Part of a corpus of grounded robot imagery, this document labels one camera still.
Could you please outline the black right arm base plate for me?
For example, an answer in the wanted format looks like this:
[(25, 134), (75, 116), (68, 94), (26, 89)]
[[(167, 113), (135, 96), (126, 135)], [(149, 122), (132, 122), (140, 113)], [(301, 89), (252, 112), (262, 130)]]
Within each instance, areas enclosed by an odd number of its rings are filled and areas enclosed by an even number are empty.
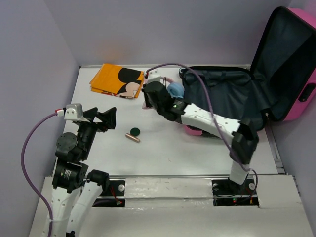
[(259, 206), (256, 181), (246, 179), (242, 185), (229, 179), (212, 180), (213, 205), (220, 206)]

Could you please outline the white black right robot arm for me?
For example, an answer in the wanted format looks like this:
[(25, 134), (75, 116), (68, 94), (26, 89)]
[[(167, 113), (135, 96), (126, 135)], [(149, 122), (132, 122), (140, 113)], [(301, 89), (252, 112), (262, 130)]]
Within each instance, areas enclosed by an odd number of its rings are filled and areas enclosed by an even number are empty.
[(154, 108), (166, 120), (191, 126), (221, 138), (233, 160), (227, 181), (228, 190), (238, 194), (245, 188), (250, 161), (259, 142), (251, 120), (222, 117), (183, 98), (173, 98), (167, 88), (158, 81), (145, 84), (142, 92), (146, 106)]

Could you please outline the rose gold lipstick tube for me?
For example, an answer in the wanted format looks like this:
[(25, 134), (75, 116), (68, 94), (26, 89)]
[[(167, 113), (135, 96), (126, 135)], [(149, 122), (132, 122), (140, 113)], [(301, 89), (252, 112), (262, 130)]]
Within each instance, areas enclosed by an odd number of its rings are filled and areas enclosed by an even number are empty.
[(140, 143), (140, 139), (139, 138), (137, 138), (137, 137), (135, 137), (135, 136), (133, 136), (133, 135), (131, 135), (129, 133), (126, 133), (125, 136), (126, 136), (126, 138), (128, 138), (128, 139), (130, 139), (130, 140), (132, 140), (132, 141), (134, 141), (136, 143)]

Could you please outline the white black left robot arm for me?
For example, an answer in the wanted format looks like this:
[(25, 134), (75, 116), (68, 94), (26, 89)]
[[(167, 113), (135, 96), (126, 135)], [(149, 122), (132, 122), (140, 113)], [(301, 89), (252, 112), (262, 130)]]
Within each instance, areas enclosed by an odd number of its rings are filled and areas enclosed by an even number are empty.
[(80, 104), (65, 109), (65, 119), (78, 126), (76, 133), (61, 134), (56, 141), (57, 162), (52, 180), (52, 214), (45, 229), (50, 237), (78, 237), (83, 223), (100, 195), (109, 190), (110, 176), (100, 170), (88, 171), (84, 163), (98, 132), (116, 127), (117, 109), (87, 111)]

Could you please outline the pink suitcase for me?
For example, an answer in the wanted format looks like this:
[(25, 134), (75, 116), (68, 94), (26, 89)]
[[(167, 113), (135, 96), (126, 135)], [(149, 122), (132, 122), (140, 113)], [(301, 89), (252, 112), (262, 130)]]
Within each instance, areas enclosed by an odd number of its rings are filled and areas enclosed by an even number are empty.
[(299, 8), (276, 8), (251, 67), (192, 66), (179, 72), (184, 97), (230, 119), (299, 118), (316, 93), (316, 18)]

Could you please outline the orange cartoon mouse cloth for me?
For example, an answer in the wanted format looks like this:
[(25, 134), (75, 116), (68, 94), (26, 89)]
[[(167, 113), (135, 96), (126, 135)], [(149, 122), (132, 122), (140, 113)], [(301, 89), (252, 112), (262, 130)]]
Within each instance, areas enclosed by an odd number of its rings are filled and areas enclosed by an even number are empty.
[(115, 97), (138, 98), (144, 72), (113, 64), (103, 64), (90, 81), (91, 91)]

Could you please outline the pink blue cat-ear headphones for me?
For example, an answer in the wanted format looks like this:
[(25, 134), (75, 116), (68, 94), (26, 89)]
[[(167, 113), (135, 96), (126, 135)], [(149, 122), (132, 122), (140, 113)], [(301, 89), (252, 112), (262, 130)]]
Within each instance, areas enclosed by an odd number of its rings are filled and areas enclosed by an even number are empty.
[(160, 77), (159, 81), (162, 81), (162, 84), (167, 88), (168, 93), (172, 98), (183, 98), (184, 97), (184, 88), (180, 83), (175, 82), (173, 79), (167, 77)]

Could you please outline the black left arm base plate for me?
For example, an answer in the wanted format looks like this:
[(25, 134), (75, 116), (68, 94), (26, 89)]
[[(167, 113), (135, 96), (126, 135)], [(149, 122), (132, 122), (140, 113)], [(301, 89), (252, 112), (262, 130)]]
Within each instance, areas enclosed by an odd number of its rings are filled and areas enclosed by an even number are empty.
[(125, 180), (110, 180), (109, 187), (96, 199), (92, 207), (125, 207)]

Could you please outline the dark green round compact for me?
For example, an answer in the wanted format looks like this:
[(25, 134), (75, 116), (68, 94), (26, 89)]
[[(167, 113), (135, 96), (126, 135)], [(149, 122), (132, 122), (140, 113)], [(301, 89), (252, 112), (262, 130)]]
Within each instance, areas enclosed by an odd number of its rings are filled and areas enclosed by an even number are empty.
[(140, 135), (140, 129), (134, 127), (130, 130), (130, 135), (134, 136), (134, 137), (137, 137)]

